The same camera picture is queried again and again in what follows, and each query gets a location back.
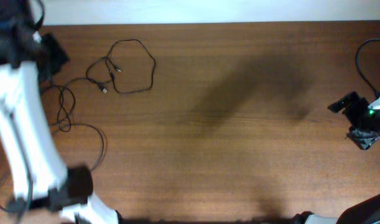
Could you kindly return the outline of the black cable white plug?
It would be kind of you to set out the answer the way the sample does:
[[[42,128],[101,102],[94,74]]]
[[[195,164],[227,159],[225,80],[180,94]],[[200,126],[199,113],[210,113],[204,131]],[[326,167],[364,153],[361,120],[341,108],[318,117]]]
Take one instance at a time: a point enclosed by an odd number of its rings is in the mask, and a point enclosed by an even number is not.
[[[106,66],[106,76],[97,78],[93,69],[101,64]],[[110,85],[120,95],[131,95],[152,89],[156,66],[155,57],[139,39],[122,39],[89,65],[85,78],[104,92]]]

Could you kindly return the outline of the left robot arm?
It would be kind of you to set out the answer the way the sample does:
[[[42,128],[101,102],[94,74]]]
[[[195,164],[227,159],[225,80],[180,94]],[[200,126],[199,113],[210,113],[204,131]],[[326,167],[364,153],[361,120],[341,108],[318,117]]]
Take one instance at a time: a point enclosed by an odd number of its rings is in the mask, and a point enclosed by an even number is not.
[[[0,140],[14,184],[5,211],[18,220],[45,208],[73,223],[122,223],[95,194],[90,169],[67,167],[57,152],[39,91],[52,61],[42,24],[28,1],[0,1]]]

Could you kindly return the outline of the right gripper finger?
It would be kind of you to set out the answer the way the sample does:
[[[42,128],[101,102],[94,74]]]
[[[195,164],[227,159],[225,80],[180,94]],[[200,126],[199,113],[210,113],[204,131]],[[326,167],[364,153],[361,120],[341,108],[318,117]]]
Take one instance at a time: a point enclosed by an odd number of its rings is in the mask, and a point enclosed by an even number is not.
[[[346,137],[351,139],[361,150],[366,151],[378,140],[377,136],[371,133],[353,130],[350,131]]]
[[[333,113],[338,113],[342,109],[347,108],[350,104],[359,101],[360,97],[357,92],[353,91],[346,94],[344,97],[339,99],[338,101],[330,104],[327,109]]]

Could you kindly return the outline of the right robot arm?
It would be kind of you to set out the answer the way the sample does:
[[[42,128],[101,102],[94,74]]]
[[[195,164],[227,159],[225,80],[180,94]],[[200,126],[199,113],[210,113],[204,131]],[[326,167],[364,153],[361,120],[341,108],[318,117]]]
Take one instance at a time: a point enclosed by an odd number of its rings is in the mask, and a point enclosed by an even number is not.
[[[332,103],[328,109],[333,113],[342,112],[351,126],[346,137],[362,151],[367,151],[380,139],[380,95],[368,103],[353,91]],[[338,218],[323,217],[312,212],[296,214],[291,223],[340,224],[380,223],[380,193],[346,209]]]

